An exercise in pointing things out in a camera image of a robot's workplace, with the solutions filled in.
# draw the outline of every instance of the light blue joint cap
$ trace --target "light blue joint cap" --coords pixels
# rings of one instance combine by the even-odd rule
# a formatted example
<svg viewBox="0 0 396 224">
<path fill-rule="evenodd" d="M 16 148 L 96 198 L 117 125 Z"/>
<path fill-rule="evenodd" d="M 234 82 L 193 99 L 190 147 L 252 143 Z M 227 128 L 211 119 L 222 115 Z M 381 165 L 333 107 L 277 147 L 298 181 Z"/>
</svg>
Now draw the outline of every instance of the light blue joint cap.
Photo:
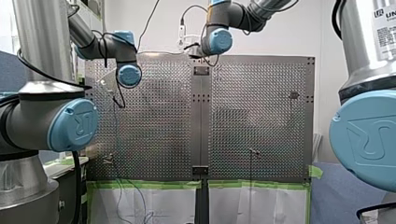
<svg viewBox="0 0 396 224">
<path fill-rule="evenodd" d="M 134 45 L 134 34 L 131 31 L 115 31 L 114 35 L 127 40 L 130 44 Z"/>
<path fill-rule="evenodd" d="M 125 88 L 132 88 L 139 84 L 142 72 L 134 65 L 126 64 L 119 71 L 120 84 Z"/>
<path fill-rule="evenodd" d="M 219 28 L 210 34 L 209 37 L 210 51 L 213 54 L 222 54 L 233 46 L 233 37 L 230 31 Z"/>
<path fill-rule="evenodd" d="M 223 3 L 223 2 L 231 2 L 231 0 L 210 0 L 210 6 L 215 4 Z"/>
<path fill-rule="evenodd" d="M 71 101 L 58 112 L 49 127 L 49 148 L 56 152 L 82 150 L 91 142 L 97 126 L 98 112 L 93 102 Z"/>
<path fill-rule="evenodd" d="M 357 178 L 396 192 L 396 91 L 370 91 L 346 101 L 332 119 L 330 142 Z"/>
</svg>

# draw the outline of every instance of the metal bracket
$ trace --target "metal bracket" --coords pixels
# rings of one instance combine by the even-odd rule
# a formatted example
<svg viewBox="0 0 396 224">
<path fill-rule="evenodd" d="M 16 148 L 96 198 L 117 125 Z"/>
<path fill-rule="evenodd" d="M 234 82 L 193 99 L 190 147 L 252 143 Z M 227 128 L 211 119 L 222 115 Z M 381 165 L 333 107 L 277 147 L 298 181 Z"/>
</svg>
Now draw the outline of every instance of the metal bracket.
<svg viewBox="0 0 396 224">
<path fill-rule="evenodd" d="M 207 66 L 194 66 L 195 76 L 209 76 L 209 67 Z"/>
<path fill-rule="evenodd" d="M 297 91 L 291 91 L 289 98 L 291 100 L 296 100 L 296 99 L 298 99 L 299 96 L 300 96 L 300 94 Z"/>
<path fill-rule="evenodd" d="M 208 175 L 209 167 L 208 166 L 192 166 L 192 174 L 193 175 Z"/>
</svg>

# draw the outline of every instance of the perforated metal panel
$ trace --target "perforated metal panel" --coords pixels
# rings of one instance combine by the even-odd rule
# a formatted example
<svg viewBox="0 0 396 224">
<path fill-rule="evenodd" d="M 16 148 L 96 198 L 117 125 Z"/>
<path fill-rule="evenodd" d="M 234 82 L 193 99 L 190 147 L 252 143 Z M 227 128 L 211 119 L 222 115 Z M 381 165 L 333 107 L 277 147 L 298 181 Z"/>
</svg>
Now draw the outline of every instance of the perforated metal panel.
<svg viewBox="0 0 396 224">
<path fill-rule="evenodd" d="M 313 58 L 221 56 L 209 76 L 194 76 L 206 65 L 186 56 L 138 60 L 143 80 L 122 89 L 126 109 L 114 110 L 107 92 L 117 92 L 115 74 L 108 75 L 114 62 L 108 69 L 103 61 L 86 65 L 94 86 L 88 96 L 100 112 L 89 179 L 190 180 L 193 165 L 208 165 L 211 179 L 306 181 Z"/>
<path fill-rule="evenodd" d="M 153 180 L 191 179 L 191 66 L 186 56 L 140 56 L 140 85 L 122 89 L 125 109 L 116 109 L 108 90 L 116 91 L 115 67 L 103 61 L 86 64 L 88 95 L 100 113 L 99 130 L 88 153 L 93 153 L 88 177 Z"/>
<path fill-rule="evenodd" d="M 314 64 L 303 57 L 221 57 L 212 76 L 210 178 L 308 178 Z"/>
</svg>

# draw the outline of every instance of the white wall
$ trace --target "white wall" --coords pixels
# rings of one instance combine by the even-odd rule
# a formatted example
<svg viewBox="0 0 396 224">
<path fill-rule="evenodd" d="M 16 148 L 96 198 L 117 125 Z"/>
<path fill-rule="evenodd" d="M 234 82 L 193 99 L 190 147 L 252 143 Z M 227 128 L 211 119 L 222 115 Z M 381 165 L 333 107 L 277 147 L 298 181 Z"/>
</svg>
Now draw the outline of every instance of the white wall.
<svg viewBox="0 0 396 224">
<path fill-rule="evenodd" d="M 11 19 L 13 6 L 11 0 L 0 0 L 0 50 L 13 53 Z"/>
<path fill-rule="evenodd" d="M 135 41 L 142 33 L 156 0 L 105 1 L 106 28 L 108 31 L 131 30 Z M 177 51 L 177 31 L 180 16 L 191 5 L 206 7 L 207 0 L 161 1 L 143 37 L 141 51 Z M 262 32 L 245 36 L 232 30 L 234 46 L 230 54 L 315 56 L 317 74 L 320 65 L 320 9 L 319 0 L 302 0 L 290 11 L 275 15 Z M 186 16 L 188 34 L 200 35 L 205 24 L 205 13 L 192 9 Z M 315 115 L 315 132 L 318 115 Z"/>
<path fill-rule="evenodd" d="M 323 135 L 318 159 L 338 162 L 329 142 L 329 126 L 332 117 L 340 107 L 338 91 L 347 81 L 347 63 L 342 41 L 332 28 L 332 8 L 335 0 L 322 0 L 321 9 L 321 66 L 319 68 L 318 126 Z"/>
</svg>

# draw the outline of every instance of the bolt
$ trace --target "bolt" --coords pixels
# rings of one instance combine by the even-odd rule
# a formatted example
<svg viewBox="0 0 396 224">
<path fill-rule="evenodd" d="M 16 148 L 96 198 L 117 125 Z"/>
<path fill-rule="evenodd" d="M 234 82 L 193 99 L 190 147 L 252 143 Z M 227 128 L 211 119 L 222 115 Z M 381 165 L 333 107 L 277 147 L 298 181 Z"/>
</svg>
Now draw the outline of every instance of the bolt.
<svg viewBox="0 0 396 224">
<path fill-rule="evenodd" d="M 59 201 L 58 211 L 62 211 L 64 209 L 64 201 Z"/>
</svg>

